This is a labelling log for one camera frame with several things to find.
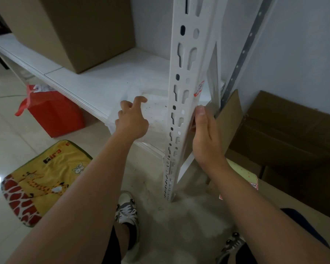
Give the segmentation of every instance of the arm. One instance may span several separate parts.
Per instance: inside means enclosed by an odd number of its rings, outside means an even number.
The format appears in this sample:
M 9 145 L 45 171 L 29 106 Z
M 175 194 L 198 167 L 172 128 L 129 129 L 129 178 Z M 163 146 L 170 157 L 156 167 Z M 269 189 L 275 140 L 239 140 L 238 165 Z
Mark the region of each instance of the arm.
M 258 263 L 330 263 L 330 250 L 255 190 L 220 151 L 216 121 L 196 108 L 193 152 L 217 185 Z
M 7 263 L 101 263 L 114 222 L 126 158 L 148 129 L 141 102 L 121 102 L 116 132 Z

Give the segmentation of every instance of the white metal upright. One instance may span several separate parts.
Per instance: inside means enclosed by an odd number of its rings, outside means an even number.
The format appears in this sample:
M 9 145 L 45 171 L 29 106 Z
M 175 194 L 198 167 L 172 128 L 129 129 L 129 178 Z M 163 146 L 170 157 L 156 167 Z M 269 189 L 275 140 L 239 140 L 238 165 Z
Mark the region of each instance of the white metal upright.
M 204 80 L 215 104 L 220 84 L 220 28 L 227 0 L 174 0 L 168 91 L 164 197 L 172 201 Z

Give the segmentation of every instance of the fingernail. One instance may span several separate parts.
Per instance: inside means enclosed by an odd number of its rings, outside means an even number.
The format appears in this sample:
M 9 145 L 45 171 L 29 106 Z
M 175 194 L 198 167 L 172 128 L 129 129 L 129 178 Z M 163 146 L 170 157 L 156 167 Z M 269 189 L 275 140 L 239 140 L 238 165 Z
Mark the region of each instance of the fingernail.
M 197 107 L 198 109 L 198 115 L 205 115 L 206 110 L 204 109 L 204 106 L 200 105 Z

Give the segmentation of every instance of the forearm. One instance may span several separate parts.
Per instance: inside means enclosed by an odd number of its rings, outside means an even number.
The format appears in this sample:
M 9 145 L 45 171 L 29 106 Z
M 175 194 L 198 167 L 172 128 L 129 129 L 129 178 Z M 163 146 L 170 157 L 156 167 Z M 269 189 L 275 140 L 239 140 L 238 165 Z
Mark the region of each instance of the forearm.
M 101 263 L 114 222 L 132 141 L 114 133 L 98 156 L 44 215 L 9 263 Z
M 325 263 L 330 250 L 255 190 L 224 161 L 211 170 L 258 263 Z

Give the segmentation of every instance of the gray sneaker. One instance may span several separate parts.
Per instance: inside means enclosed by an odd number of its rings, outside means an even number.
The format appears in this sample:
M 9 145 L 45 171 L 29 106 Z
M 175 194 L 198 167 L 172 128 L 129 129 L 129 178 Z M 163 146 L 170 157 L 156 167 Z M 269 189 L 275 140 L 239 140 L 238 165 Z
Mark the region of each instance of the gray sneaker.
M 139 222 L 137 216 L 137 207 L 134 198 L 130 192 L 121 191 L 117 210 L 115 213 L 115 221 L 118 223 L 129 223 L 136 226 L 137 238 L 134 246 L 127 251 L 123 261 L 132 262 L 135 260 L 139 250 Z

